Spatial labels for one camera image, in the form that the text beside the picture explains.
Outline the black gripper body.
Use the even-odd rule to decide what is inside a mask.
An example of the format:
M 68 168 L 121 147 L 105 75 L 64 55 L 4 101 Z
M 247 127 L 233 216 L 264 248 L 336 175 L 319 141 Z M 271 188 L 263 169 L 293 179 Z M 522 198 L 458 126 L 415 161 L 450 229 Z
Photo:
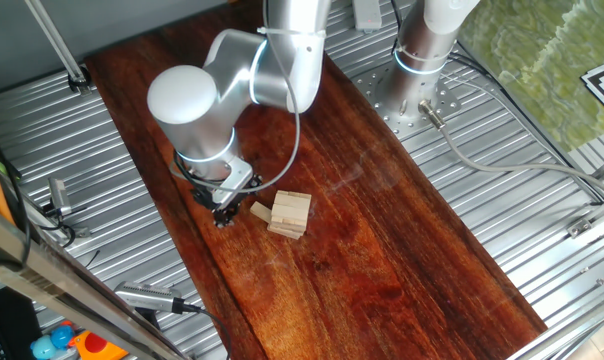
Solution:
M 234 199 L 230 204 L 226 207 L 222 207 L 220 204 L 216 204 L 213 201 L 213 194 L 209 190 L 194 188 L 191 190 L 191 195 L 194 200 L 212 212 L 218 213 L 228 213 L 235 215 L 239 209 L 240 202 L 237 199 Z

